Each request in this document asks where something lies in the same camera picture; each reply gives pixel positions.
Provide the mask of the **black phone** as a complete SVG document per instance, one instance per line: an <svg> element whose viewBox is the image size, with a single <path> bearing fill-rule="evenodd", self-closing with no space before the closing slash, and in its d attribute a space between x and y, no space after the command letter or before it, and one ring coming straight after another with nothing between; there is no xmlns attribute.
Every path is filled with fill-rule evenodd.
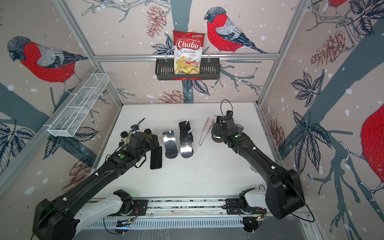
<svg viewBox="0 0 384 240"><path fill-rule="evenodd" d="M150 161L150 169L156 170L162 168L163 163L163 155L162 155L163 149L161 146L153 149L151 151L151 161Z"/></svg>
<svg viewBox="0 0 384 240"><path fill-rule="evenodd" d="M163 132L163 142L165 145L166 157L168 159L176 158L178 155L178 147L177 147L174 131L168 130L166 132Z"/></svg>

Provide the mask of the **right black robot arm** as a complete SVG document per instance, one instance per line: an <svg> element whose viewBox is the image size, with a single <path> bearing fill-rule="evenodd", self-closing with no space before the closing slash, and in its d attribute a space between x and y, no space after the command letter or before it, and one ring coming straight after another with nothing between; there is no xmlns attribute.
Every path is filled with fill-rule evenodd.
<svg viewBox="0 0 384 240"><path fill-rule="evenodd" d="M247 160L266 182L265 202L277 219L282 219L306 205L300 177L295 170L286 170L264 154L235 124L231 115L218 116L212 136Z"/></svg>

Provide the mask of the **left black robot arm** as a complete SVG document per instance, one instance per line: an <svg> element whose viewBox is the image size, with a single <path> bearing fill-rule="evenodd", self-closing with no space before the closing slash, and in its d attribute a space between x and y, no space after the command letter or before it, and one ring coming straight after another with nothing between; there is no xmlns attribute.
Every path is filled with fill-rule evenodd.
<svg viewBox="0 0 384 240"><path fill-rule="evenodd" d="M159 147L158 136L149 129L136 131L127 144L113 152L93 174L52 201L42 200L35 209L32 232L40 240L71 240L93 222L124 209L130 212L131 196L117 190L105 202L85 208L97 193Z"/></svg>

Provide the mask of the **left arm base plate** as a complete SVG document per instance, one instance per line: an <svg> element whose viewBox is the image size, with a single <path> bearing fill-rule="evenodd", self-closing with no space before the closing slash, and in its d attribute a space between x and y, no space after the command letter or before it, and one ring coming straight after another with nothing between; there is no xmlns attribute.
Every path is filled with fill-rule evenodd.
<svg viewBox="0 0 384 240"><path fill-rule="evenodd" d="M109 217L136 217L145 216L148 207L148 200L133 199L131 203L123 204L122 208Z"/></svg>

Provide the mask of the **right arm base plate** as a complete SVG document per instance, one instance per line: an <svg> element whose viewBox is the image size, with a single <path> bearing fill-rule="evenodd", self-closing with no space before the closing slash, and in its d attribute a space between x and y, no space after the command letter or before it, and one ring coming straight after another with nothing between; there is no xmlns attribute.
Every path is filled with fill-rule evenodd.
<svg viewBox="0 0 384 240"><path fill-rule="evenodd" d="M228 215L266 215L267 210L260 207L250 207L245 200L225 199L225 203L221 206L226 210Z"/></svg>

